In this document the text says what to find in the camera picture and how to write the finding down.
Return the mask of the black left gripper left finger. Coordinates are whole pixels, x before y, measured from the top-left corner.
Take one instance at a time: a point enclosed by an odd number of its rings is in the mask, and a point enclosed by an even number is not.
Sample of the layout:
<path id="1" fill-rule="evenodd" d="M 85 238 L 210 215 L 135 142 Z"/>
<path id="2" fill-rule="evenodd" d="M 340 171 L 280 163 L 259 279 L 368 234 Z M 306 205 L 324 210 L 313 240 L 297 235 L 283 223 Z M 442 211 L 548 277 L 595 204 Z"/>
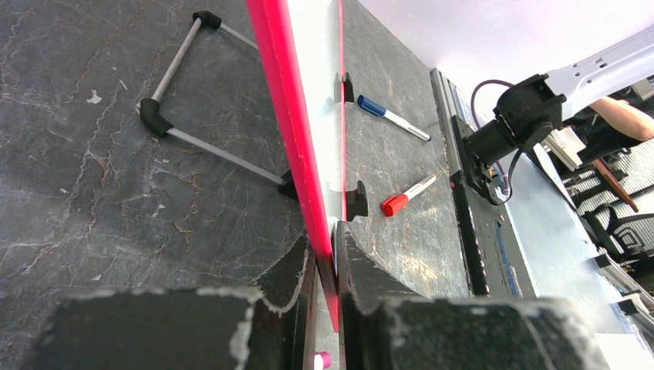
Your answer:
<path id="1" fill-rule="evenodd" d="M 315 255 L 305 235 L 241 287 L 97 291 L 64 301 L 26 369 L 304 369 Z"/>

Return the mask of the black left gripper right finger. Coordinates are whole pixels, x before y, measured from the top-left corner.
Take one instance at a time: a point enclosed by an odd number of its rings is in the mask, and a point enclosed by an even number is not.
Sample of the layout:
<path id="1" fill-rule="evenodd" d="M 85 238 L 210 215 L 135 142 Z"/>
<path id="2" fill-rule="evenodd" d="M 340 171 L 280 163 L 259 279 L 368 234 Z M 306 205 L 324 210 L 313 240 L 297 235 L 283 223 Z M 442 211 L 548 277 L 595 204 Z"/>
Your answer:
<path id="1" fill-rule="evenodd" d="M 344 369 L 606 369 L 592 330 L 561 299 L 425 298 L 335 229 Z"/>

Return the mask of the pink framed whiteboard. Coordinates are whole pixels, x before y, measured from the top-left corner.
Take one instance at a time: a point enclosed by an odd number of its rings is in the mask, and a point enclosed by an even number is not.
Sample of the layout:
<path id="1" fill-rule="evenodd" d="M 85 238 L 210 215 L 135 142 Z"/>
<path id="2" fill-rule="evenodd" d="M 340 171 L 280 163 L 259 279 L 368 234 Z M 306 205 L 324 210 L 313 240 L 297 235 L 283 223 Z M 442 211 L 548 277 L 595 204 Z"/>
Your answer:
<path id="1" fill-rule="evenodd" d="M 294 183 L 289 185 L 296 190 L 302 210 L 308 238 L 316 255 L 324 300 L 335 332 L 339 332 L 339 293 L 338 278 L 332 255 L 333 223 L 328 220 L 325 208 L 319 166 L 315 158 L 315 147 L 307 110 L 305 89 L 295 45 L 291 18 L 287 1 L 247 1 L 258 42 L 261 61 L 264 66 L 270 89 L 278 127 L 285 144 L 292 174 L 288 175 Z M 467 274 L 470 295 L 478 297 L 512 298 L 506 292 L 508 282 L 500 283 L 498 290 L 489 286 L 485 275 L 482 252 L 473 232 L 474 216 L 469 211 L 465 186 L 465 176 L 459 170 L 450 180 L 457 222 L 462 239 L 462 256 Z"/>

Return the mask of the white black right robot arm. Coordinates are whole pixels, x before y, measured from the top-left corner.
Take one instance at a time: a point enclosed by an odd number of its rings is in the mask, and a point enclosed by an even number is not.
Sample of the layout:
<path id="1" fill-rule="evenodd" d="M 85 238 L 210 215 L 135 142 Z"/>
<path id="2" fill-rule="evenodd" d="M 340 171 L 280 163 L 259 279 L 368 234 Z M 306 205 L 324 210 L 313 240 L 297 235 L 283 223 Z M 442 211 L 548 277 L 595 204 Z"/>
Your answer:
<path id="1" fill-rule="evenodd" d="M 534 75 L 498 99 L 494 119 L 462 139 L 462 152 L 490 166 L 515 150 L 529 151 L 591 103 L 653 74 L 648 27 L 570 66 Z"/>

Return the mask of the metal whiteboard stand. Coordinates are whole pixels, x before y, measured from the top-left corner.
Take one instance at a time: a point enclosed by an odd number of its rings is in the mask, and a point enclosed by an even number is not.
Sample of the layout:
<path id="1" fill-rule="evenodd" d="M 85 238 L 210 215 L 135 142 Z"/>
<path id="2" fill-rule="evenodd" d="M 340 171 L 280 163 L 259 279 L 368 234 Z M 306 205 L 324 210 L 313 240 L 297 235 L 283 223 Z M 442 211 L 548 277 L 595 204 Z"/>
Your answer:
<path id="1" fill-rule="evenodd" d="M 182 82 L 191 66 L 233 68 L 231 77 L 221 79 L 228 84 L 219 90 L 225 101 L 200 92 L 180 100 L 181 93 L 205 82 Z M 279 197 L 298 200 L 258 46 L 214 13 L 202 10 L 191 16 L 190 29 L 153 94 L 141 99 L 135 111 L 156 138 L 170 136 L 187 153 L 218 157 L 221 186 L 242 176 L 254 191 L 275 190 Z"/>

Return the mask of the purple capped white marker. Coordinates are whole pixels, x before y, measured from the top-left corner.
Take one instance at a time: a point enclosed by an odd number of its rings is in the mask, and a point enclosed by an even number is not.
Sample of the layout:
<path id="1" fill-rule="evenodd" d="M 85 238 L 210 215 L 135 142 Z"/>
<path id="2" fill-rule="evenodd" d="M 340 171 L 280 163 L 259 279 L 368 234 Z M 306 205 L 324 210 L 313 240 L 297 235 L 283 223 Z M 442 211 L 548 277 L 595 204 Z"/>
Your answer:
<path id="1" fill-rule="evenodd" d="M 314 370 L 326 370 L 332 365 L 332 356 L 327 351 L 317 351 L 313 357 Z"/>

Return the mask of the red capped white marker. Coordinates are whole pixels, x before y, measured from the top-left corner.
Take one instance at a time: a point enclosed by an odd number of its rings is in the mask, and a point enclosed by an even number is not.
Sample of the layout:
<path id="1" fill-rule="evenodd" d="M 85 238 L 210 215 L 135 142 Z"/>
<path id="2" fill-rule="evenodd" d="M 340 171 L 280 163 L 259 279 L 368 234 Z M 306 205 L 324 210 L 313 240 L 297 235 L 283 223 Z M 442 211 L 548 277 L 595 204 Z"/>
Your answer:
<path id="1" fill-rule="evenodd" d="M 422 180 L 418 181 L 411 186 L 405 192 L 390 197 L 384 201 L 381 205 L 381 211 L 386 217 L 392 217 L 396 215 L 400 210 L 402 210 L 414 197 L 426 190 L 431 184 L 433 184 L 437 179 L 435 173 L 424 177 Z"/>

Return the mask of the blue capped white marker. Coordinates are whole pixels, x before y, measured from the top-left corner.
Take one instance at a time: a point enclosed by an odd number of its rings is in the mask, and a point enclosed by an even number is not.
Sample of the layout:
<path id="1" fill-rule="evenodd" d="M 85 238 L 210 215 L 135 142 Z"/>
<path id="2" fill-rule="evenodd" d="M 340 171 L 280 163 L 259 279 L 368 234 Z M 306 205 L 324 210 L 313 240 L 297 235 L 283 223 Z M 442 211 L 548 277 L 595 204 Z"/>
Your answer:
<path id="1" fill-rule="evenodd" d="M 361 109 L 363 109 L 367 113 L 373 116 L 378 116 L 387 119 L 391 123 L 394 123 L 396 126 L 407 131 L 408 133 L 411 133 L 412 135 L 421 139 L 424 142 L 430 142 L 432 140 L 431 135 L 423 132 L 421 129 L 409 123 L 406 119 L 396 115 L 395 113 L 391 112 L 384 106 L 381 106 L 380 104 L 372 101 L 371 99 L 365 97 L 364 95 L 359 95 L 356 99 L 356 103 Z"/>

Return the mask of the seated person background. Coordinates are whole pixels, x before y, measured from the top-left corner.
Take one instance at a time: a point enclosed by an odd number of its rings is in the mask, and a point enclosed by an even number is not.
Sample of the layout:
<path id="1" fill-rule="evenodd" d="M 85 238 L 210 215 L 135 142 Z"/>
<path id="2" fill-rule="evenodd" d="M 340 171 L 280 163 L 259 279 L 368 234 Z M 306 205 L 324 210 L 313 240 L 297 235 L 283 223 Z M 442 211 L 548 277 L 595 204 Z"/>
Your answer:
<path id="1" fill-rule="evenodd" d="M 578 152 L 583 163 L 653 138 L 653 98 L 639 98 L 624 89 L 590 104 L 563 122 L 585 144 Z"/>

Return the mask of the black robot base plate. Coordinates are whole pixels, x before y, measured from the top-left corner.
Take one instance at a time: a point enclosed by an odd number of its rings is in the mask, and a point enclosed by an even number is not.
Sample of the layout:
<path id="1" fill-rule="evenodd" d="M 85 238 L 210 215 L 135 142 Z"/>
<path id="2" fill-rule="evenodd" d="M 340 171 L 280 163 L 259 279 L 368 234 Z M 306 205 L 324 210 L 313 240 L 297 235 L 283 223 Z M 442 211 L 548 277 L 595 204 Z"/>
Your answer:
<path id="1" fill-rule="evenodd" d="M 459 116 L 452 116 L 448 128 L 455 163 L 450 185 L 471 294 L 534 298 L 536 290 L 508 208 L 490 204 L 477 192 L 483 187 L 477 184 L 463 147 L 471 129 Z"/>

